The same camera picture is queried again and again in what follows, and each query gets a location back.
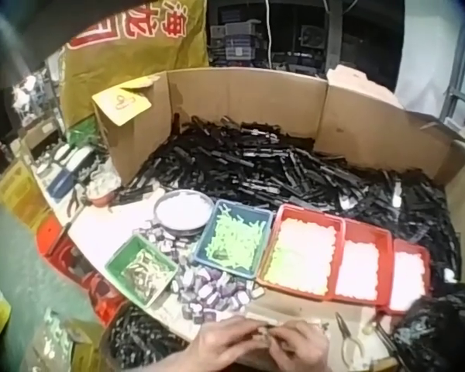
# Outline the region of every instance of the round metal bowl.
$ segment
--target round metal bowl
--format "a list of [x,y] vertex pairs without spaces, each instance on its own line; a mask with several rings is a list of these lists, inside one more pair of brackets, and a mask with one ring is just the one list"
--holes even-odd
[[[190,229],[179,230],[179,229],[174,229],[174,228],[172,228],[170,226],[166,226],[165,223],[163,223],[162,220],[159,219],[159,217],[157,215],[157,209],[158,209],[159,205],[162,204],[163,202],[165,202],[166,200],[170,199],[170,198],[173,198],[175,196],[182,195],[182,194],[184,194],[184,195],[197,195],[201,199],[203,199],[203,201],[206,202],[210,206],[210,216],[208,217],[207,221],[205,221],[203,223],[197,223],[196,226],[192,226],[192,228],[190,228]],[[162,197],[160,197],[160,199],[157,200],[157,202],[155,203],[155,206],[153,208],[153,220],[155,222],[158,222],[171,235],[174,235],[174,236],[192,236],[192,235],[198,234],[205,227],[205,225],[209,221],[210,217],[212,217],[213,208],[214,208],[214,202],[207,195],[203,194],[200,191],[187,190],[187,189],[174,190],[174,191],[171,191],[171,192],[168,192],[168,193],[164,194]]]

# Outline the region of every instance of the white tabletop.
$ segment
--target white tabletop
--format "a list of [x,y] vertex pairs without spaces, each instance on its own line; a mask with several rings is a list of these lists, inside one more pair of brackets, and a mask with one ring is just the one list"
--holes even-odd
[[[129,205],[114,208],[85,207],[69,231],[69,236],[77,248],[84,254],[93,267],[110,281],[115,288],[122,290],[122,286],[105,269],[105,265],[116,250],[127,241],[145,221],[153,217],[153,206],[156,200],[164,194],[164,190],[155,191],[148,199]],[[63,225],[69,218],[66,214],[67,195],[62,201],[56,203],[46,195],[46,199]],[[186,321],[181,316],[181,306],[174,294],[163,294],[156,303],[144,309],[149,315],[162,322],[174,333],[185,339],[193,339],[199,326]],[[350,331],[358,335],[365,346],[365,358],[367,362],[377,360],[388,355],[377,335],[365,336],[361,329],[367,324],[374,314],[372,308],[343,305],[330,302],[315,302],[301,298],[291,297],[275,291],[267,291],[266,295],[256,300],[246,308],[246,316],[269,321],[284,322],[293,318],[321,319],[329,323],[331,347],[329,351],[329,365],[333,370],[345,370],[341,361],[342,336],[337,328],[334,313],[339,312],[348,324]],[[383,323],[385,329],[389,328],[389,319]],[[354,351],[356,365],[358,353]],[[269,369],[270,365],[257,364],[256,367]]]

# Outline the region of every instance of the blue tray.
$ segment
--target blue tray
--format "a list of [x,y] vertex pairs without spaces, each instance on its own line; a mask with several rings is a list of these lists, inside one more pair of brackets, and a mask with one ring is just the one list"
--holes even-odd
[[[246,223],[256,221],[265,222],[265,227],[263,228],[262,232],[262,238],[260,239],[260,242],[257,248],[255,249],[255,254],[253,255],[253,262],[250,270],[245,270],[243,268],[236,269],[231,267],[224,267],[219,263],[210,261],[206,256],[205,249],[210,244],[210,242],[212,241],[212,237],[214,236],[215,227],[217,226],[217,216],[221,212],[221,207],[229,208],[231,216],[240,216],[242,219],[244,219]],[[271,211],[250,207],[248,205],[243,205],[234,201],[227,201],[223,199],[217,200],[212,212],[212,217],[208,221],[208,224],[205,226],[203,234],[201,235],[201,238],[198,241],[198,244],[196,245],[194,260],[205,266],[210,266],[219,270],[227,271],[228,273],[237,275],[239,277],[244,277],[246,279],[254,279],[257,275],[262,255],[264,254],[265,248],[268,244],[270,228],[272,226],[273,219],[274,213],[272,213]]]

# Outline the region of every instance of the red chinese text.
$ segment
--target red chinese text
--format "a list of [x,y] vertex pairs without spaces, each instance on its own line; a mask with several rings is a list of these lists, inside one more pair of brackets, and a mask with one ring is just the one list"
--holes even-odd
[[105,41],[117,40],[119,38],[120,33],[117,19],[110,17],[77,35],[67,43],[67,47],[69,49],[79,49],[87,45],[104,43]]
[[188,7],[180,2],[164,1],[162,8],[165,11],[164,20],[160,24],[162,32],[167,37],[186,36],[186,25],[188,24]]
[[128,10],[122,14],[125,35],[130,39],[135,39],[139,35],[145,37],[155,36],[159,24],[159,15],[160,9],[154,8],[152,4],[141,5]]

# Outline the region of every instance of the green tray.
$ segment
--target green tray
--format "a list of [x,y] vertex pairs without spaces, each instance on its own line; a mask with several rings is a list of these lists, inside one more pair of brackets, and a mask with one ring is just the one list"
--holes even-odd
[[[141,250],[145,250],[155,259],[160,265],[166,267],[169,270],[169,278],[166,279],[165,283],[161,288],[157,288],[155,294],[149,301],[144,301],[135,291],[130,281],[124,276],[124,270],[134,261],[136,255]],[[142,237],[140,234],[135,234],[125,242],[118,250],[114,253],[108,263],[105,265],[107,271],[115,278],[120,284],[119,288],[123,288],[122,293],[132,302],[142,307],[150,306],[160,296],[162,291],[169,285],[177,273],[177,264],[171,259],[161,253],[152,243]]]

